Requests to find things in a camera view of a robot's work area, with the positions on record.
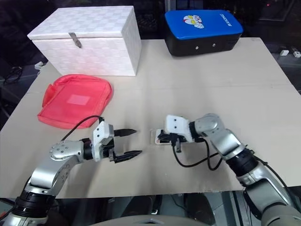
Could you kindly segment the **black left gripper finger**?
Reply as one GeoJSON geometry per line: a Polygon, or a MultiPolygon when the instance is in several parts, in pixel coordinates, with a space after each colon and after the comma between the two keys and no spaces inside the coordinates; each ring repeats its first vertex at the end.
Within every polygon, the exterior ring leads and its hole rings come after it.
{"type": "Polygon", "coordinates": [[[124,152],[122,155],[114,155],[114,163],[128,161],[128,160],[138,156],[141,153],[142,153],[142,150],[133,150],[133,151],[124,152]]]}
{"type": "Polygon", "coordinates": [[[136,133],[137,131],[135,129],[116,129],[114,130],[114,136],[115,137],[125,137],[129,136],[131,134],[136,133]]]}

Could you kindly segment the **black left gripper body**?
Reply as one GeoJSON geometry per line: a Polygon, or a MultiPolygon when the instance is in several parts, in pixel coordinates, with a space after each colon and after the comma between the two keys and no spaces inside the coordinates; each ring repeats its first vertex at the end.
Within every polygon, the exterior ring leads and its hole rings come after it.
{"type": "Polygon", "coordinates": [[[117,155],[114,150],[114,137],[109,137],[101,144],[101,157],[108,158],[109,161],[117,163],[117,155]]]}

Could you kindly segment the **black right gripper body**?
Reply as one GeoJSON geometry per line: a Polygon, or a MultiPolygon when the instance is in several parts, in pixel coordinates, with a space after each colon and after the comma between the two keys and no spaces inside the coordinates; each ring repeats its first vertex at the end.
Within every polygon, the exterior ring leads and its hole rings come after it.
{"type": "Polygon", "coordinates": [[[179,140],[180,143],[187,143],[187,139],[179,134],[175,134],[175,133],[170,133],[165,135],[164,141],[169,142],[169,143],[176,143],[177,140],[179,140]]]}

